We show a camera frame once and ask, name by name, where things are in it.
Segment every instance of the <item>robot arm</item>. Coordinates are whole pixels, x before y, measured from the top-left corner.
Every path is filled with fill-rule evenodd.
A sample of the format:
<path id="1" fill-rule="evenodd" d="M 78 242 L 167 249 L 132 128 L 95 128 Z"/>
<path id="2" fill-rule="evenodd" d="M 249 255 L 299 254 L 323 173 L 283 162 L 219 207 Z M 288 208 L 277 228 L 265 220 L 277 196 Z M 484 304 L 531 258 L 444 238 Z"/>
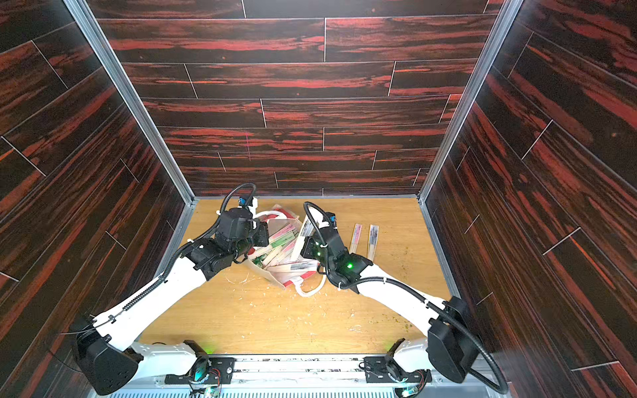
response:
<path id="1" fill-rule="evenodd" d="M 372 261 L 349 253 L 338 234 L 333 213 L 326 213 L 311 202 L 305 202 L 304 208 L 314 233 L 305 238 L 302 256 L 318 260 L 334 286 L 377 300 L 427 336 L 416 341 L 399 340 L 392 347 L 385 356 L 385 371 L 390 377 L 403 381 L 407 373 L 435 368 L 456 383 L 472 374 L 500 394 L 507 393 L 500 368 L 480 339 L 471 333 L 475 328 L 464 301 L 458 297 L 444 301 L 392 278 Z M 497 384 L 471 368 L 478 354 L 493 370 Z"/>
<path id="2" fill-rule="evenodd" d="M 226 211 L 230 197 L 246 186 L 252 187 L 252 193 L 241 197 L 238 208 Z M 268 245 L 267 226 L 257 218 L 255 210 L 255 190 L 251 183 L 236 187 L 224 199 L 213 226 L 180 247 L 161 275 L 111 309 L 94 318 L 76 321 L 74 329 L 78 332 L 70 333 L 76 335 L 73 354 L 99 395 L 110 394 L 131 380 L 148 376 L 177 374 L 186 375 L 192 384 L 206 381 L 211 370 L 208 354 L 194 341 L 166 346 L 143 345 L 134 340 L 183 296 L 233 262 L 239 263 L 241 255 L 245 259 L 252 247 Z M 478 355 L 473 347 L 481 346 L 475 337 L 473 345 L 467 343 L 459 332 L 464 329 L 463 333 L 470 335 L 466 305 L 463 308 L 463 302 L 456 297 L 446 302 L 419 292 L 391 278 L 365 257 L 348 253 L 338 235 L 336 217 L 312 203 L 305 202 L 304 206 L 315 230 L 312 236 L 302 238 L 302 256 L 318 260 L 334 286 L 379 301 L 428 334 L 429 339 L 399 341 L 394 345 L 388 354 L 389 374 L 401 381 L 405 373 L 435 367 L 450 380 L 461 383 Z M 483 355 L 489 355 L 483 348 L 482 351 Z M 483 381 L 505 394 L 503 376 L 501 373 L 496 376 L 499 385 Z"/>
<path id="3" fill-rule="evenodd" d="M 238 208 L 225 210 L 243 187 Z M 166 270 L 132 296 L 90 319 L 79 318 L 73 345 L 76 363 L 99 395 L 107 395 L 137 378 L 188 374 L 192 383 L 208 377 L 208 355 L 193 341 L 180 345 L 143 345 L 134 340 L 159 315 L 190 291 L 212 279 L 254 246 L 268 245 L 266 224 L 256 214 L 256 186 L 241 184 L 222 204 L 213 226 L 172 256 Z"/>

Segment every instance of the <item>dark wooden wall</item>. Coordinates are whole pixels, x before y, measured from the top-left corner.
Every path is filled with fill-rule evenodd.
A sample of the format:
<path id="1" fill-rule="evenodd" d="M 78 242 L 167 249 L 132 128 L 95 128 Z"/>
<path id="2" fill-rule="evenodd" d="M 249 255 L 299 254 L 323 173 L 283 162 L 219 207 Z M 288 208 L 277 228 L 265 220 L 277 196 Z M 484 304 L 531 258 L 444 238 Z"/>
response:
<path id="1" fill-rule="evenodd" d="M 427 198 L 520 398 L 637 396 L 635 16 L 526 0 Z"/>
<path id="2" fill-rule="evenodd" d="M 327 195 L 418 192 L 501 1 L 89 4 L 196 195 Z"/>
<path id="3" fill-rule="evenodd" d="M 49 350 L 76 366 L 59 333 L 152 278 L 183 202 L 62 0 L 0 32 L 0 396 L 85 397 Z"/>

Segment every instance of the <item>black cable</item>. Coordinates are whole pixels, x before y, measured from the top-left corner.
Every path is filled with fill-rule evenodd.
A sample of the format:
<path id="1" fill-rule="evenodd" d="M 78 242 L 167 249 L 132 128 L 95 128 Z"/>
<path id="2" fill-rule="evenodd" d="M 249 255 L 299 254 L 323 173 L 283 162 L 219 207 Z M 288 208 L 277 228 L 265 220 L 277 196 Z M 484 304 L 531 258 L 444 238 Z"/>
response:
<path id="1" fill-rule="evenodd" d="M 313 204 L 312 202 L 305 202 L 303 203 L 303 209 L 305 210 L 305 214 L 308 216 L 308 218 L 310 219 L 310 222 L 312 224 L 312 227 L 314 227 L 315 231 L 318 234 L 318 237 L 320 238 L 321 242 L 323 242 L 323 247 L 325 247 L 325 245 L 327 244 L 325 241 L 325 238 L 323 238 L 323 234 L 320 233 L 319 229 L 319 225 L 317 224 L 316 220 L 314 220 L 314 217 L 312 216 L 312 214 L 310 213 L 310 207 L 314 208 L 315 210 L 319 211 L 322 215 L 323 218 L 325 218 L 325 220 L 327 221 L 327 223 L 329 223 L 329 225 L 331 225 L 332 227 L 334 227 L 334 225 L 332 224 L 331 220 L 329 219 L 329 217 L 327 216 L 327 213 L 325 213 L 325 211 L 318 207 L 316 204 Z"/>
<path id="2" fill-rule="evenodd" d="M 228 205 L 228 202 L 230 201 L 231 197 L 235 194 L 235 192 L 237 192 L 239 189 L 244 188 L 244 187 L 252 188 L 252 192 L 250 193 L 250 196 L 248 196 L 248 199 L 246 200 L 246 203 L 249 203 L 252 200 L 252 198 L 254 197 L 254 194 L 257 192 L 257 186 L 254 183 L 246 182 L 246 183 L 243 183 L 243 184 L 239 184 L 234 189 L 232 189 L 230 191 L 230 193 L 228 193 L 225 196 L 224 201 L 221 203 L 221 209 L 219 211 L 219 217 L 217 217 L 217 220 L 215 221 L 215 223 L 210 228 L 208 228 L 206 230 L 206 232 L 202 233 L 197 238 L 193 239 L 193 241 L 189 241 L 188 243 L 185 243 L 183 246 L 181 246 L 179 249 L 177 249 L 177 251 L 173 254 L 173 256 L 170 258 L 170 261 L 166 265 L 166 268 L 165 268 L 164 272 L 162 272 L 161 275 L 159 275 L 157 280 L 154 281 L 152 285 L 150 285 L 148 288 L 146 288 L 142 293 L 140 293 L 137 296 L 133 297 L 124 306 L 124 311 L 128 311 L 129 309 L 131 309 L 135 304 L 137 304 L 140 300 L 142 300 L 144 297 L 146 297 L 150 292 L 155 290 L 157 287 L 161 286 L 161 284 L 164 283 L 166 278 L 168 278 L 168 275 L 170 274 L 170 272 L 173 270 L 173 265 L 175 264 L 175 261 L 177 260 L 177 258 L 182 254 L 182 252 L 185 249 L 190 247 L 193 242 L 196 242 L 199 239 L 208 238 L 208 237 L 212 236 L 212 234 L 217 230 L 217 226 L 219 225 L 219 221 L 221 220 L 221 216 L 220 215 L 225 211 L 225 207 Z"/>
<path id="3" fill-rule="evenodd" d="M 75 369 L 74 367 L 71 367 L 69 365 L 67 365 L 63 360 L 61 360 L 56 354 L 53 353 L 53 351 L 51 351 L 51 349 L 48 350 L 48 353 L 51 354 L 53 356 L 53 358 L 57 359 L 58 362 L 60 362 L 62 365 L 68 367 L 70 370 L 76 372 L 76 373 L 82 373 L 84 374 L 83 371 L 79 371 L 77 369 Z"/>
<path id="4" fill-rule="evenodd" d="M 473 369 L 469 369 L 469 374 L 478 378 L 482 383 L 486 384 L 488 387 L 490 387 L 491 389 L 495 390 L 496 392 L 500 394 L 504 395 L 509 391 L 509 386 L 506 384 L 506 379 L 505 379 L 505 376 L 502 374 L 502 370 L 500 370 L 499 366 L 497 365 L 496 361 L 493 359 L 491 354 L 486 350 L 486 348 L 484 348 L 480 339 L 474 336 L 473 333 L 469 331 L 469 329 L 467 329 L 463 324 L 458 322 L 454 317 L 444 312 L 441 308 L 437 307 L 431 301 L 428 301 L 425 297 L 422 297 L 420 293 L 418 293 L 416 290 L 412 289 L 408 285 L 405 285 L 403 282 L 400 282 L 394 279 L 383 278 L 381 276 L 370 276 L 367 278 L 361 278 L 357 281 L 351 282 L 348 285 L 341 286 L 339 284 L 339 288 L 345 290 L 365 282 L 384 282 L 384 283 L 389 283 L 390 285 L 398 286 L 399 288 L 402 288 L 403 290 L 407 291 L 412 296 L 416 297 L 420 302 L 425 304 L 427 308 L 431 308 L 434 312 L 439 314 L 446 323 L 449 323 L 450 325 L 454 326 L 456 329 L 461 331 L 465 336 L 467 336 L 467 338 L 469 338 L 469 340 L 471 340 L 471 342 L 476 346 L 476 348 L 478 348 L 478 351 L 480 352 L 482 357 L 487 361 L 487 363 L 489 364 L 489 367 L 493 371 L 494 376 L 496 377 L 496 380 L 497 380 L 497 384 L 495 384 L 494 382 L 487 379 L 485 376 L 483 376 L 482 374 L 478 373 L 477 371 Z"/>

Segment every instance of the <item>wooden table surface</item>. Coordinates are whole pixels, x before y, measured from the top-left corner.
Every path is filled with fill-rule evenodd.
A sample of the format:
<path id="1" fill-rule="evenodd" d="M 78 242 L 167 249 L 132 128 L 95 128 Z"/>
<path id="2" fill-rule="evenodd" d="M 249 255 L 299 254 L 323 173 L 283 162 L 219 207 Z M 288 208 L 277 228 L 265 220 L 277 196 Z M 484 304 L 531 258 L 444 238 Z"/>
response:
<path id="1" fill-rule="evenodd" d="M 303 199 L 259 201 L 259 210 L 280 204 L 303 220 Z M 411 286 L 438 297 L 450 297 L 429 233 L 415 198 L 312 199 L 336 214 L 346 246 L 354 224 L 363 230 L 357 253 L 367 254 L 369 225 L 379 225 L 374 261 Z M 193 238 L 215 221 L 221 200 L 197 205 L 185 238 Z M 236 205 L 233 199 L 231 206 Z M 318 285 L 308 279 L 305 291 Z M 281 290 L 243 264 L 221 271 L 151 324 L 142 343 L 178 344 L 192 339 L 216 353 L 384 353 L 399 338 L 422 337 L 418 329 L 379 302 L 329 282 L 313 297 L 293 288 Z"/>

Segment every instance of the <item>black motor housing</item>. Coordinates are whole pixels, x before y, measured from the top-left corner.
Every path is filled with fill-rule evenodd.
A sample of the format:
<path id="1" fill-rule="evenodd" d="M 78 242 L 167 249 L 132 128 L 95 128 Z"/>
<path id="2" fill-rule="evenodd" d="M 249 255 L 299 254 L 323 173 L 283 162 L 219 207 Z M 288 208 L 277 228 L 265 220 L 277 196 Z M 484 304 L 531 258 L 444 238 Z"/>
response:
<path id="1" fill-rule="evenodd" d="M 445 312 L 473 332 L 469 306 L 458 297 L 445 302 Z M 440 374 L 455 383 L 462 383 L 478 357 L 478 348 L 457 328 L 443 322 L 439 316 L 430 319 L 427 333 L 429 361 Z"/>

